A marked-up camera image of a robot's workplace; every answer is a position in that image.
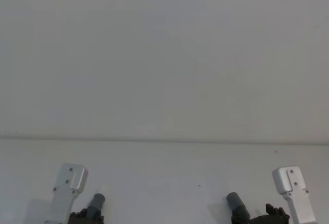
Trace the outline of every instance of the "white bracket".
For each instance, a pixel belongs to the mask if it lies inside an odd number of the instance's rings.
[[[295,224],[316,224],[309,191],[298,166],[280,167],[273,171],[277,190],[288,202]]]
[[[49,216],[44,224],[67,224],[74,200],[83,192],[88,170],[82,165],[62,165],[53,188]]]

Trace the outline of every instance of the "white wall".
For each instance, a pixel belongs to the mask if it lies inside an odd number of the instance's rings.
[[[0,0],[6,136],[327,142],[328,0]]]
[[[97,188],[107,189],[105,223],[229,224],[223,197],[231,191],[252,217],[265,214],[266,203],[288,210],[271,175],[285,165],[301,167],[317,221],[327,221],[328,146],[25,140],[0,146],[0,223],[38,220],[64,162],[89,170],[75,211]]]

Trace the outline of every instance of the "metal bracket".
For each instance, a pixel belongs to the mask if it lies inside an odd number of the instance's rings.
[[[62,165],[53,188],[49,216],[44,224],[67,224],[74,200],[83,192],[88,170],[82,165]]]
[[[273,171],[277,190],[287,200],[295,224],[316,224],[304,177],[298,166],[280,167]]]

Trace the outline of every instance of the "white backdrop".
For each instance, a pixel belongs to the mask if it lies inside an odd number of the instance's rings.
[[[106,224],[230,224],[223,198],[232,191],[252,217],[265,214],[266,203],[287,210],[271,175],[286,165],[301,167],[317,221],[327,223],[328,146],[25,140],[0,146],[0,223],[38,219],[64,162],[89,170],[75,211],[106,189]]]
[[[327,142],[328,0],[0,0],[0,135]]]

